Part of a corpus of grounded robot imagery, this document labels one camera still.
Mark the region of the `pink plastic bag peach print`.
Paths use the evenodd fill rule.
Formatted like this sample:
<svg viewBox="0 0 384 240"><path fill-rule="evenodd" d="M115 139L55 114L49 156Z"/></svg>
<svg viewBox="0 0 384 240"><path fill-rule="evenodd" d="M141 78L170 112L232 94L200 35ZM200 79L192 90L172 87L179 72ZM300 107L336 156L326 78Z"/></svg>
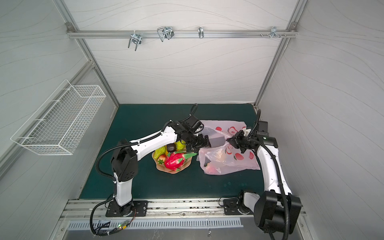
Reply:
<svg viewBox="0 0 384 240"><path fill-rule="evenodd" d="M198 160L207 175L227 175L243 170L260 170L255 154L234 148L227 139L240 130L246 130L245 122L202 120L202 134L209 137L210 146L199 150Z"/></svg>

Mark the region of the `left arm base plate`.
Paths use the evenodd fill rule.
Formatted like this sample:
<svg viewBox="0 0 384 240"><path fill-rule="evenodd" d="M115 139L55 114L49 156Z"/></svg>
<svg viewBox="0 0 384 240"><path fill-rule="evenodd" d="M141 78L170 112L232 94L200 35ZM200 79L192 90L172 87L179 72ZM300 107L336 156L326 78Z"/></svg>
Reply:
<svg viewBox="0 0 384 240"><path fill-rule="evenodd" d="M106 212L106 217L145 217L147 214L148 201L131 201L124 206L118 205L116 200L112 200Z"/></svg>

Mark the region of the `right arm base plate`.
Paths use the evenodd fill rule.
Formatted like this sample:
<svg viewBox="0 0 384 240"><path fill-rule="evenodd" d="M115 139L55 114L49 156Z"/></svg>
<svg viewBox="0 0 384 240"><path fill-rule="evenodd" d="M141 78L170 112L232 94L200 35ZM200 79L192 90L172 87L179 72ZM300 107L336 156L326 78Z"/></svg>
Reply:
<svg viewBox="0 0 384 240"><path fill-rule="evenodd" d="M222 202L221 205L223 206L225 216L245 216L251 214L250 211L245 212L240 209L236 199L223 199Z"/></svg>

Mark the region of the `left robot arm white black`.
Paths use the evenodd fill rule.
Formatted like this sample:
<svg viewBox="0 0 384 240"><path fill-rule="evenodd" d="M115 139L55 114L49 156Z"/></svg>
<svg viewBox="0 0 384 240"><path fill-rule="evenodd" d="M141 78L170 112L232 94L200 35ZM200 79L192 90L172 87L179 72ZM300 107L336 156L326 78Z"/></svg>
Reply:
<svg viewBox="0 0 384 240"><path fill-rule="evenodd" d="M177 141L184 141L188 153L197 153L201 148L210 146L209 137L201 134L204 124L195 118L183 121L168 121L163 128L144 138L123 142L103 152L97 157L95 169L98 174L111 179L114 193L109 215L113 217L129 216L135 205L132 196L133 179L139 172L138 162L160 147ZM113 153L111 166L113 173L101 170L100 162L108 153Z"/></svg>

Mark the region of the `red yellow strawberry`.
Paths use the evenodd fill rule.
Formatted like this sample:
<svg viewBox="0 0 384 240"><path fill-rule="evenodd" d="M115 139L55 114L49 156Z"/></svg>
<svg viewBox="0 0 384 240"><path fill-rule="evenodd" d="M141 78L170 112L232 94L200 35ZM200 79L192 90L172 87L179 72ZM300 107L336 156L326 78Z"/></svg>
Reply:
<svg viewBox="0 0 384 240"><path fill-rule="evenodd" d="M159 158L157 159L157 163L159 164L159 165L162 165L162 166L164 166L165 165L165 162L166 162L166 160L167 160L167 155L166 154L162 154L162 155L160 155L159 156Z"/></svg>

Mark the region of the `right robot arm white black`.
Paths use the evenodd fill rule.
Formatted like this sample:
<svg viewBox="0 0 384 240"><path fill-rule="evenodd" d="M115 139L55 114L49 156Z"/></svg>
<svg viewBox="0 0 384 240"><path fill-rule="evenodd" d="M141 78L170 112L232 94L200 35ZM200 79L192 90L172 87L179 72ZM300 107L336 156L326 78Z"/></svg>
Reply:
<svg viewBox="0 0 384 240"><path fill-rule="evenodd" d="M292 194L279 160L277 140L262 133L236 133L227 140L235 149L244 153L250 150L260 162L264 192L261 194L241 191L236 200L224 200L225 214L254 216L256 226L271 239L282 233L284 240L293 233L302 203Z"/></svg>

